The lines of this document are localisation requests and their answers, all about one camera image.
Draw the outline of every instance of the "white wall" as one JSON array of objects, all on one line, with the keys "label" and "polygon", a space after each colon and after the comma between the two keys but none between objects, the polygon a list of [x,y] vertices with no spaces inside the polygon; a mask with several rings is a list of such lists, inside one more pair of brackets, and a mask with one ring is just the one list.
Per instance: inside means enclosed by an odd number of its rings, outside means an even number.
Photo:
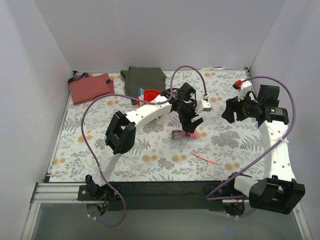
[{"label": "white wall", "polygon": [[34,0],[73,70],[252,65],[285,0]]},{"label": "white wall", "polygon": [[[295,99],[297,116],[289,135],[289,154],[297,181],[305,184],[302,207],[313,239],[320,239],[319,43],[320,1],[287,0],[251,69],[255,76],[283,81]],[[291,108],[284,90],[280,105]]]},{"label": "white wall", "polygon": [[22,236],[46,173],[71,69],[33,0],[0,0],[0,239]]}]

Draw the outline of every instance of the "orange marker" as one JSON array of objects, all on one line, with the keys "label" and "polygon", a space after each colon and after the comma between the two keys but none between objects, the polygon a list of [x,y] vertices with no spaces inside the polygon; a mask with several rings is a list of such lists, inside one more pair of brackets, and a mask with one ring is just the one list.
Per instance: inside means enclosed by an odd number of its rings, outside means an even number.
[{"label": "orange marker", "polygon": [[207,159],[207,158],[205,158],[205,157],[203,157],[203,156],[200,156],[200,155],[195,154],[195,153],[193,153],[193,152],[191,152],[191,154],[192,154],[193,156],[197,157],[197,158],[206,160],[206,161],[208,161],[209,163],[212,163],[212,164],[214,164],[214,165],[218,165],[218,163],[216,163],[215,161],[212,161],[212,160],[210,160],[210,159]]}]

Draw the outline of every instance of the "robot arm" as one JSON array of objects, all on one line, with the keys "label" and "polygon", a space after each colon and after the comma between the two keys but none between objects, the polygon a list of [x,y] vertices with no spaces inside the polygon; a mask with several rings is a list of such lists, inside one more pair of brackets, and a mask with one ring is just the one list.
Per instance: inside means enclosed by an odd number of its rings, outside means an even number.
[{"label": "robot arm", "polygon": [[[261,132],[265,150],[273,146],[288,129],[288,112],[278,107],[279,87],[261,85],[258,97],[252,85],[237,81],[234,88],[239,95],[226,101],[222,117],[229,123],[255,118]],[[286,139],[264,157],[264,176],[260,181],[239,175],[232,183],[236,191],[249,197],[250,206],[277,213],[289,214],[305,194],[305,186],[296,182],[292,171]]]},{"label": "robot arm", "polygon": [[[167,89],[152,102],[164,102],[168,100],[170,93],[171,90]],[[196,90],[193,87],[188,83],[184,83],[180,89],[175,89],[172,99],[165,104],[146,104],[143,107],[127,113],[116,112],[105,133],[106,145],[104,146],[104,154],[99,160],[105,178],[107,180],[110,179],[112,170],[115,168],[119,158],[134,146],[136,130],[142,128],[152,120],[175,111],[179,115],[182,129],[186,132],[193,133],[196,127],[203,122],[203,119],[192,120],[202,111],[211,111],[212,109],[207,99],[196,101],[196,99],[193,98],[195,93]],[[98,169],[92,178],[94,182],[100,186],[106,184],[101,178]]]}]

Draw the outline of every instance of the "red bowl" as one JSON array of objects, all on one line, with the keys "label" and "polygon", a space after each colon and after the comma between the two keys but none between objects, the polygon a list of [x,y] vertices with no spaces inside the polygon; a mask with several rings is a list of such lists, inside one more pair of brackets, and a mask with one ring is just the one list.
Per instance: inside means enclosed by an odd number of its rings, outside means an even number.
[{"label": "red bowl", "polygon": [[148,89],[144,91],[144,100],[151,102],[154,100],[158,95],[160,95],[160,91],[155,90],[155,89]]}]

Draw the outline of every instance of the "folded green towel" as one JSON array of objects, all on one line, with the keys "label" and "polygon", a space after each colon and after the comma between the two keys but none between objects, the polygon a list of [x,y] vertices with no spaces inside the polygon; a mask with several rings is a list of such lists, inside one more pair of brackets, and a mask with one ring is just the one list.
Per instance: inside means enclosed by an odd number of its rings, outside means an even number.
[{"label": "folded green towel", "polygon": [[125,95],[137,98],[139,89],[155,89],[160,92],[166,90],[166,75],[160,67],[134,67],[129,70],[121,70],[121,76],[125,80]]}]

